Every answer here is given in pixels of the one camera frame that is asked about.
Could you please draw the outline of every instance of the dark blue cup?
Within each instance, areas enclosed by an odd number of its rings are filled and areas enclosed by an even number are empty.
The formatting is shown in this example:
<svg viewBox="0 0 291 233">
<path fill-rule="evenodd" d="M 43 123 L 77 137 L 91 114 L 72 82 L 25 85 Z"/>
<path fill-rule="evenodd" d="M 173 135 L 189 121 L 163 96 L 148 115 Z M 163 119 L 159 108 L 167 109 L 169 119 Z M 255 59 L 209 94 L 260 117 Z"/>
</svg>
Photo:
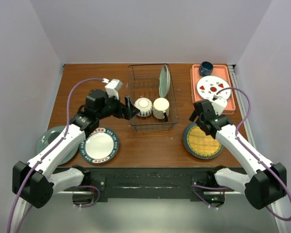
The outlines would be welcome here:
<svg viewBox="0 0 291 233">
<path fill-rule="evenodd" d="M 208 76 L 211 75 L 213 71 L 213 65 L 210 62 L 202 62 L 199 66 L 199 75 Z"/>
</svg>

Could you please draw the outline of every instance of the white mug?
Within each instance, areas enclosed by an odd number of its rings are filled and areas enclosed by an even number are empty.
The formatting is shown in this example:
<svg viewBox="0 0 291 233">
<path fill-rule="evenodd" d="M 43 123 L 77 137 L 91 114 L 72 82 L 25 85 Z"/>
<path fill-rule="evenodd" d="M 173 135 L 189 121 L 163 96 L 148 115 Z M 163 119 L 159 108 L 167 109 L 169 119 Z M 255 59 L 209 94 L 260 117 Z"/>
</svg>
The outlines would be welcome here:
<svg viewBox="0 0 291 233">
<path fill-rule="evenodd" d="M 168 121 L 169 102 L 165 98 L 158 98 L 153 103 L 153 115 L 157 119 Z"/>
</svg>

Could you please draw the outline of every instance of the gray wall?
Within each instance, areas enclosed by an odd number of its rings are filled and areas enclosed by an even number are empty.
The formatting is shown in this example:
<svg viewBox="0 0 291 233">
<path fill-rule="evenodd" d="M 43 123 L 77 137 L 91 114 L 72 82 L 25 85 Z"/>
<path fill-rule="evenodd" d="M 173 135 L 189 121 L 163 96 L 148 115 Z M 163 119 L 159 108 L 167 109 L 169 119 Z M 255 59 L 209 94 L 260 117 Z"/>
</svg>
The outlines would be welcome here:
<svg viewBox="0 0 291 233">
<path fill-rule="evenodd" d="M 251 207 L 244 195 L 226 194 L 222 208 L 203 202 L 109 199 L 79 210 L 72 195 L 54 195 L 33 209 L 22 233 L 278 233 L 266 209 Z"/>
<path fill-rule="evenodd" d="M 31 0 L 63 63 L 235 64 L 271 0 Z"/>
<path fill-rule="evenodd" d="M 0 233 L 15 195 L 12 167 L 35 155 L 61 65 L 28 0 L 0 0 Z"/>
<path fill-rule="evenodd" d="M 236 68 L 252 100 L 257 148 L 286 166 L 291 191 L 291 0 L 272 2 Z M 289 199 L 279 203 L 284 216 L 290 216 Z M 287 226 L 291 232 L 291 222 Z"/>
</svg>

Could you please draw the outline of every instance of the wooden tabletop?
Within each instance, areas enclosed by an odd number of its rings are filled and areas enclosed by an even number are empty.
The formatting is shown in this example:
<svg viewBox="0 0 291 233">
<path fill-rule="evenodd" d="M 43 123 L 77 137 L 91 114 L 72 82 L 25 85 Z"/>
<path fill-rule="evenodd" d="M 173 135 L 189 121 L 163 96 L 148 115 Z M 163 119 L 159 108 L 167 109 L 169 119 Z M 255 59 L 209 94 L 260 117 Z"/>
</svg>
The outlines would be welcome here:
<svg viewBox="0 0 291 233">
<path fill-rule="evenodd" d="M 182 142 L 185 128 L 191 124 L 189 117 L 193 111 L 191 96 L 190 69 L 193 64 L 170 64 L 174 90 L 178 107 L 178 123 L 169 131 L 135 132 L 129 122 L 124 119 L 109 117 L 100 121 L 101 127 L 111 128 L 119 137 L 119 150 L 109 162 L 93 165 L 85 161 L 79 152 L 72 160 L 62 166 L 80 165 L 83 167 L 214 167 L 224 165 L 238 167 L 240 164 L 232 154 L 224 148 L 219 156 L 209 160 L 198 159 L 192 156 Z M 66 65 L 58 90 L 49 128 L 65 125 L 66 101 L 71 88 L 81 80 L 102 77 L 119 79 L 123 82 L 120 90 L 122 97 L 129 94 L 125 88 L 128 82 L 129 64 L 70 64 Z M 104 90 L 101 82 L 89 82 L 79 86 L 73 93 L 70 104 L 70 115 L 73 116 L 78 108 L 85 103 L 90 90 L 99 88 Z M 235 125 L 241 121 L 241 113 L 237 100 L 236 111 L 228 115 Z M 246 137 L 244 127 L 240 133 Z"/>
</svg>

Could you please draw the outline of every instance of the green plate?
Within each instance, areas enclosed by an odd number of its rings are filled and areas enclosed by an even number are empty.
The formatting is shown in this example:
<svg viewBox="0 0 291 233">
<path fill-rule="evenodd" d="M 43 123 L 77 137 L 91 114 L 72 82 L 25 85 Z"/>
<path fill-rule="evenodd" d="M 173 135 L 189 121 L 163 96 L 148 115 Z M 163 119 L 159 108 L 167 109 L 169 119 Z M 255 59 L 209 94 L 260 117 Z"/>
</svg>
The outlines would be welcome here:
<svg viewBox="0 0 291 233">
<path fill-rule="evenodd" d="M 159 95 L 161 98 L 165 98 L 168 94 L 170 87 L 170 72 L 167 65 L 163 65 L 160 74 Z"/>
<path fill-rule="evenodd" d="M 41 153 L 52 141 L 55 140 L 58 135 L 64 130 L 65 126 L 56 126 L 54 128 L 49 129 L 40 137 L 35 152 L 36 154 Z M 70 159 L 75 156 L 78 151 L 79 146 L 76 146 L 72 149 L 72 151 L 59 163 L 59 165 L 67 163 Z"/>
</svg>

